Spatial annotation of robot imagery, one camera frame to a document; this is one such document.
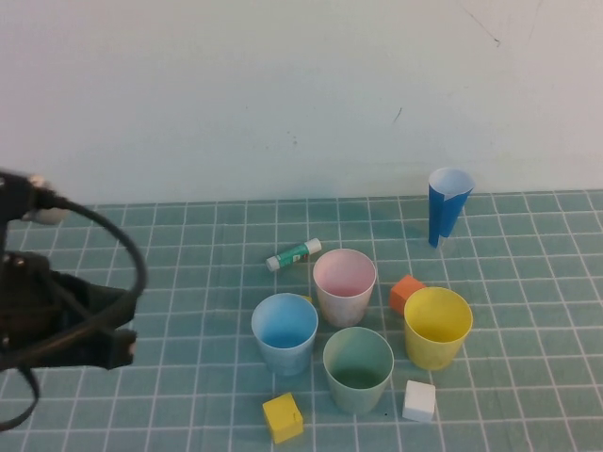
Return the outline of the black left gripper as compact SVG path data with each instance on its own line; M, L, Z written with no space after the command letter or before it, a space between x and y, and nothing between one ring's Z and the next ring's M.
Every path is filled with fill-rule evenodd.
M120 302L125 289L103 286L60 273L33 252L7 251L1 258L1 355L3 357L56 334L61 304L72 322L116 310L110 328L130 322L135 302ZM128 329L83 329L58 342L58 366L92 366L106 370L133 362L137 334Z

